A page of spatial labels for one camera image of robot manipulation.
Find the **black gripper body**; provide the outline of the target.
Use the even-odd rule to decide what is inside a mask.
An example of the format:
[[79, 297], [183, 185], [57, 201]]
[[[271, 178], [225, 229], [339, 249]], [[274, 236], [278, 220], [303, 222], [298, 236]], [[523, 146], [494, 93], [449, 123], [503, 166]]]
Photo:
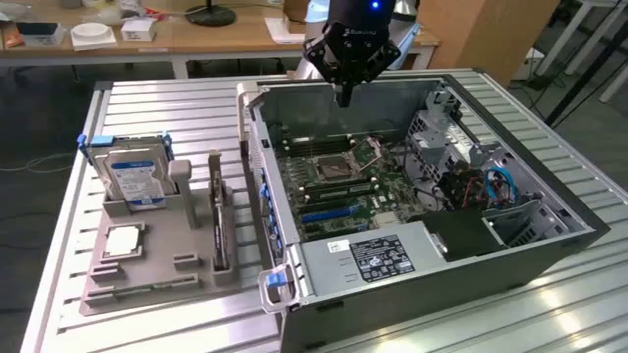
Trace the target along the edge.
[[334, 84], [373, 81], [394, 61], [393, 1], [331, 1], [325, 31], [326, 71]]

